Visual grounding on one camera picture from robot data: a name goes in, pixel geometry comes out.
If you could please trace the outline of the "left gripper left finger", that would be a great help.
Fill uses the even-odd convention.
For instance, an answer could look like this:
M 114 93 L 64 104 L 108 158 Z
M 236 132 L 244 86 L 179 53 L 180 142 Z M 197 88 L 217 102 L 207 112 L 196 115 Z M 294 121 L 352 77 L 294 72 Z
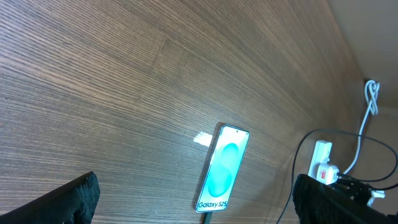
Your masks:
M 94 172 L 1 215 L 1 223 L 91 223 L 100 198 Z

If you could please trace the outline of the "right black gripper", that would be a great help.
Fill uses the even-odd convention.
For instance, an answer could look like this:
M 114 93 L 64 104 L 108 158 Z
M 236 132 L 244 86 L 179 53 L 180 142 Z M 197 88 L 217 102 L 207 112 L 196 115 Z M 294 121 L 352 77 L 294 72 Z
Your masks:
M 369 184 L 346 174 L 338 174 L 337 181 L 330 186 L 359 204 L 367 204 L 372 197 Z

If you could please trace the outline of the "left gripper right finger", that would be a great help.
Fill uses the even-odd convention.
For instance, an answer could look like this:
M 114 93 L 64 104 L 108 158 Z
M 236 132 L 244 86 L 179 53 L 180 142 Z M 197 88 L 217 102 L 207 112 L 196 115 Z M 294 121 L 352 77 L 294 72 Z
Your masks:
M 358 203 L 306 174 L 298 175 L 292 196 L 300 223 L 397 224 L 397 215 L 385 215 Z

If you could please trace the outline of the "turquoise Galaxy S25 smartphone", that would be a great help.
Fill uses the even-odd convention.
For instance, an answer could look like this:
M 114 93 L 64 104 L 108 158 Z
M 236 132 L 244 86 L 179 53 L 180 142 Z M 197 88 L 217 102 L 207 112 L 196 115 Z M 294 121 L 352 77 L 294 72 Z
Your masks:
M 243 161 L 250 133 L 224 124 L 212 146 L 212 153 L 195 210 L 198 213 L 225 210 Z

